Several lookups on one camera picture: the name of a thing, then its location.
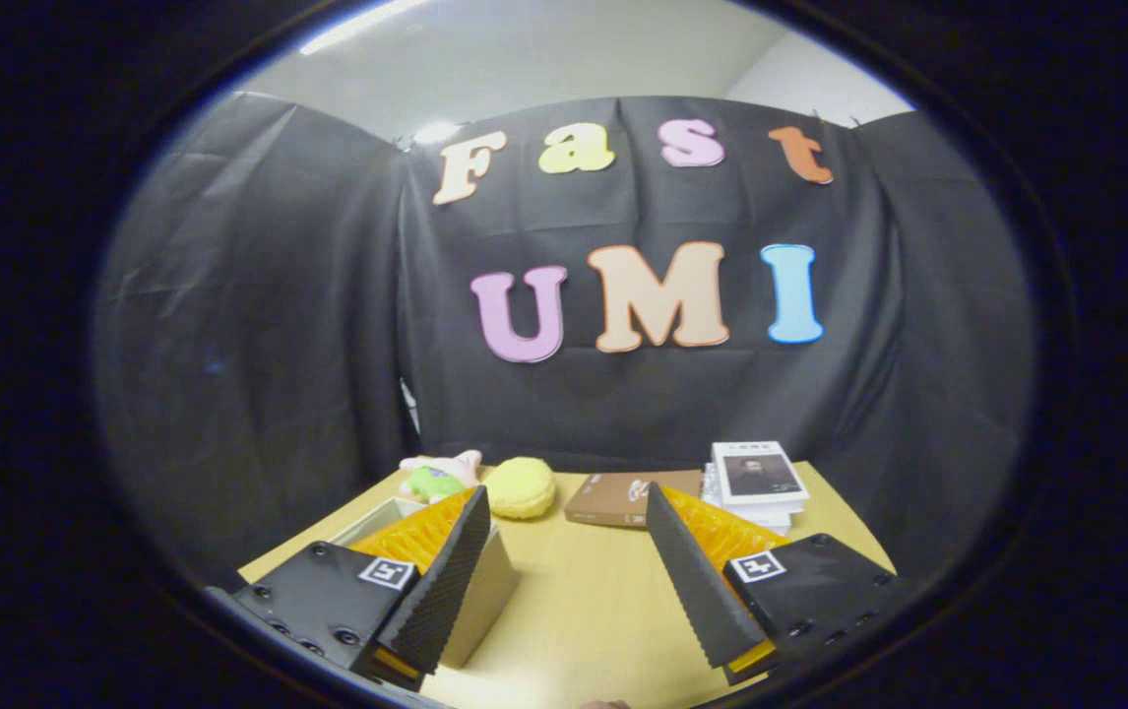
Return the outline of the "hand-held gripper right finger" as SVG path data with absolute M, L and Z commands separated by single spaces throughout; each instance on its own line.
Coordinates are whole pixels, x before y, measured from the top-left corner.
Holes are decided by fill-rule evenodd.
M 835 537 L 797 542 L 694 495 L 647 489 L 647 530 L 710 666 L 729 683 L 839 656 L 906 596 Z

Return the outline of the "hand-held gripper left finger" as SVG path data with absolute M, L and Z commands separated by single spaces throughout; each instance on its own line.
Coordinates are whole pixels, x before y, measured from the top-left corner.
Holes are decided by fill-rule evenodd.
M 475 487 L 352 547 L 311 542 L 230 600 L 344 672 L 418 690 L 441 664 L 490 529 L 488 495 Z

